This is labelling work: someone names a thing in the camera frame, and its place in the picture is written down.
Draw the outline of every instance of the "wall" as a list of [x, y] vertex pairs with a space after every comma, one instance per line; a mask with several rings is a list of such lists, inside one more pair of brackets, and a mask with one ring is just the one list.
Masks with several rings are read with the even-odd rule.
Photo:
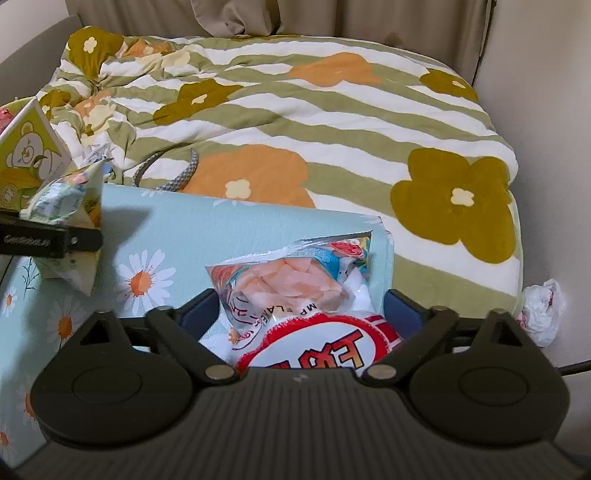
[[524, 284], [554, 277], [569, 302], [557, 365], [591, 358], [589, 46], [589, 0], [498, 0], [475, 83], [519, 161]]
[[65, 0], [0, 0], [0, 61], [67, 16]]

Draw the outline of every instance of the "crumpled plastic bag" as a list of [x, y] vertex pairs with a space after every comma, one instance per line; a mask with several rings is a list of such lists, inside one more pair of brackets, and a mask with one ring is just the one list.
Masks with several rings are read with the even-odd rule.
[[[20, 217], [49, 225], [100, 228], [103, 160], [90, 163], [40, 189]], [[33, 258], [42, 278], [61, 278], [90, 296], [98, 252], [67, 252], [64, 258]]]
[[527, 287], [524, 295], [525, 304], [518, 321], [537, 346], [548, 346], [556, 338], [560, 316], [566, 310], [560, 285], [551, 278], [542, 286]]
[[230, 323], [224, 360], [239, 372], [348, 367], [360, 375], [390, 353], [401, 339], [369, 296], [370, 242], [370, 232], [301, 240], [207, 267]]

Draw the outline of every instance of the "striped comforter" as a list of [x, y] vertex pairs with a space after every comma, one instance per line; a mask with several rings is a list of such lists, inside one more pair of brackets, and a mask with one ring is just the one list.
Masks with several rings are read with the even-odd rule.
[[521, 246], [511, 147], [436, 60], [366, 41], [74, 33], [37, 95], [74, 160], [108, 144], [110, 181], [380, 216], [394, 286], [468, 316], [513, 310]]

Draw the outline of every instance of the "bed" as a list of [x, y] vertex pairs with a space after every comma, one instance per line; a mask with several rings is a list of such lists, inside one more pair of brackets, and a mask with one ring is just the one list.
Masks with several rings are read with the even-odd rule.
[[[110, 182], [154, 189], [195, 150], [184, 194], [360, 213], [392, 234], [392, 286], [408, 297], [469, 317], [517, 308], [518, 165], [465, 78], [385, 41], [253, 35], [212, 21], [228, 9], [193, 10], [227, 38], [72, 34], [37, 99], [75, 162], [106, 144]], [[481, 23], [472, 55], [449, 57], [470, 80]]]

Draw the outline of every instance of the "yellow green box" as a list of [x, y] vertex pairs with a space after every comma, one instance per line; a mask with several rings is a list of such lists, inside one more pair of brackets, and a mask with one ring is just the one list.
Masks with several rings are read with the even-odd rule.
[[72, 157], [36, 98], [3, 108], [16, 117], [0, 134], [0, 207], [18, 211], [41, 186], [59, 178]]

